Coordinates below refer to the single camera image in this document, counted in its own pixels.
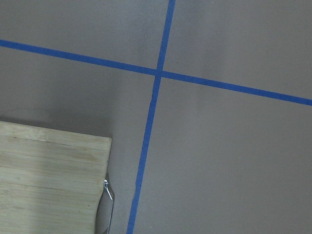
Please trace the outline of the wooden cutting board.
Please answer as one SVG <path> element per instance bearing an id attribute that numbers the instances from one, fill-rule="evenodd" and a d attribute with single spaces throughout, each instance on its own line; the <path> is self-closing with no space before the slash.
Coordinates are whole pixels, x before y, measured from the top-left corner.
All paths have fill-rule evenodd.
<path id="1" fill-rule="evenodd" d="M 0 124 L 0 231 L 94 234 L 112 140 Z"/>

